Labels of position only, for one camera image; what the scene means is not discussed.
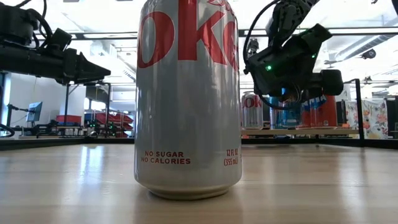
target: black cable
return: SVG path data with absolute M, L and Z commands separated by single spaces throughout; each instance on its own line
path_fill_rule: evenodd
M 35 33 L 33 33 L 33 39 L 35 40 L 35 48 L 39 48 L 40 42 L 39 42 L 38 38 L 36 37 Z
M 3 124 L 0 124 L 0 128 L 3 128 L 4 130 L 10 132 L 10 134 L 6 135 L 6 136 L 0 136 L 0 138 L 11 138 L 15 135 L 15 131 L 10 128 L 9 126 L 5 126 Z
M 267 99 L 265 99 L 263 96 L 262 96 L 262 94 L 260 94 L 260 95 L 258 95 L 259 96 L 259 98 L 265 103 L 265 105 L 267 105 L 267 106 L 269 106 L 270 108 L 272 108 L 272 109 L 275 109 L 275 110 L 291 110 L 291 109 L 295 109 L 295 108 L 297 108 L 298 106 L 300 106 L 301 105 L 301 92 L 300 92 L 300 88 L 296 85 L 296 84 L 294 84 L 294 83 L 292 83 L 293 84 L 293 86 L 294 86 L 294 88 L 295 88 L 295 90 L 296 90 L 296 94 L 297 94 L 297 100 L 293 103 L 293 105 L 290 105 L 290 106 L 277 106 L 277 105 L 273 105 L 272 103 L 270 103 Z M 254 82 L 254 88 L 257 88 L 258 89 L 258 85 L 257 85 L 257 83 L 256 82 Z
M 24 0 L 21 3 L 19 3 L 18 5 L 16 5 L 15 7 L 22 7 L 25 6 L 26 4 L 28 4 L 31 0 Z
M 45 33 L 47 34 L 47 38 L 44 40 L 44 43 L 40 47 L 44 47 L 47 44 L 49 38 L 51 38 L 52 36 L 52 30 L 47 21 L 43 19 L 42 15 L 40 15 L 40 13 L 38 13 L 36 10 L 28 9 L 26 11 L 32 13 L 32 15 L 40 22 L 40 24 L 43 25 Z
M 248 60 L 248 43 L 250 40 L 250 36 L 251 36 L 251 32 L 253 31 L 254 27 L 256 26 L 257 21 L 260 19 L 260 17 L 273 5 L 277 4 L 279 1 L 281 0 L 273 0 L 271 3 L 269 3 L 268 5 L 266 5 L 260 12 L 259 14 L 256 16 L 256 18 L 253 20 L 253 23 L 251 24 L 251 27 L 249 29 L 248 35 L 246 36 L 246 40 L 244 41 L 244 45 L 243 45 L 243 60 L 244 63 L 247 62 Z
M 43 19 L 45 19 L 45 15 L 47 14 L 47 0 L 43 0 L 43 3 L 44 3 L 44 8 L 43 8 L 42 17 L 43 17 Z M 42 23 L 40 23 L 40 25 L 39 25 L 39 32 L 40 32 L 40 34 L 42 34 L 42 36 L 45 39 L 47 38 L 47 35 L 45 35 L 44 32 L 42 31 Z
M 15 7 L 22 7 L 25 6 L 27 3 L 31 2 L 31 0 L 24 0 L 21 3 L 19 3 L 18 5 L 16 5 Z M 43 0 L 43 14 L 40 15 L 36 10 L 34 9 L 28 9 L 27 11 L 30 11 L 34 14 L 35 18 L 40 22 L 39 24 L 39 32 L 40 34 L 44 37 L 44 42 L 41 45 L 41 47 L 45 47 L 47 45 L 48 42 L 48 38 L 50 38 L 52 36 L 52 31 L 51 28 L 49 26 L 49 24 L 47 23 L 47 21 L 45 20 L 45 16 L 47 14 L 47 0 Z M 35 44 L 36 44 L 36 48 L 39 46 L 40 42 L 36 41 L 37 37 L 35 36 L 35 34 L 33 34 L 33 38 L 35 39 Z

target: background soda can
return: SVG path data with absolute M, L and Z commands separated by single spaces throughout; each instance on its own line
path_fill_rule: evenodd
M 310 107 L 311 107 L 311 112 L 310 112 L 310 117 L 311 117 L 311 128 L 314 128 L 317 126 L 317 122 L 315 121 L 315 118 L 317 117 L 318 111 L 317 111 L 317 104 L 315 103 L 315 99 L 310 100 Z
M 244 92 L 242 96 L 242 127 L 243 129 L 262 129 L 262 100 L 253 91 Z
M 294 102 L 285 101 L 283 102 L 284 107 L 292 106 Z M 283 110 L 283 127 L 285 128 L 296 128 L 300 125 L 301 121 L 301 107 L 297 106 L 291 110 Z
M 199 199 L 239 181 L 239 59 L 227 1 L 148 0 L 138 33 L 134 174 L 165 198 Z
M 310 101 L 301 104 L 301 120 L 299 128 L 311 128 L 311 106 Z
M 334 96 L 323 95 L 314 99 L 315 127 L 337 127 L 337 109 Z
M 269 102 L 273 105 L 282 106 L 277 97 L 270 97 Z M 284 129 L 283 127 L 283 114 L 281 110 L 269 108 L 270 125 L 271 129 Z

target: wooden tabletop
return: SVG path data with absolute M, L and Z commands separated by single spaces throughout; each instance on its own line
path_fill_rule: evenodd
M 359 134 L 358 130 L 354 129 L 273 129 L 273 130 L 242 130 L 243 135 L 281 135 L 281 134 L 312 134 L 312 135 L 345 135 L 345 134 Z
M 398 223 L 398 151 L 245 147 L 229 193 L 176 202 L 133 176 L 134 146 L 0 152 L 0 223 Z

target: blue can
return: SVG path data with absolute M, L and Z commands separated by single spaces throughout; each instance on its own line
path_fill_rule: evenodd
M 276 106 L 282 106 L 277 97 L 270 97 L 269 102 Z M 283 113 L 281 110 L 269 108 L 271 129 L 284 129 L 283 127 Z
M 292 106 L 295 102 L 286 101 L 283 103 L 284 107 Z M 301 123 L 301 107 L 298 106 L 291 110 L 284 110 L 283 114 L 283 127 L 285 128 L 295 128 Z

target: can bottom rim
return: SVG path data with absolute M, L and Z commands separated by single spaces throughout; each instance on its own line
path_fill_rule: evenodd
M 149 190 L 152 194 L 169 199 L 169 200 L 200 200 L 206 198 L 212 198 L 221 196 L 228 192 L 229 188 L 227 189 L 220 189 L 215 192 L 192 192 L 192 194 L 179 194 L 178 192 L 168 192 L 168 191 L 157 191 L 157 190 Z

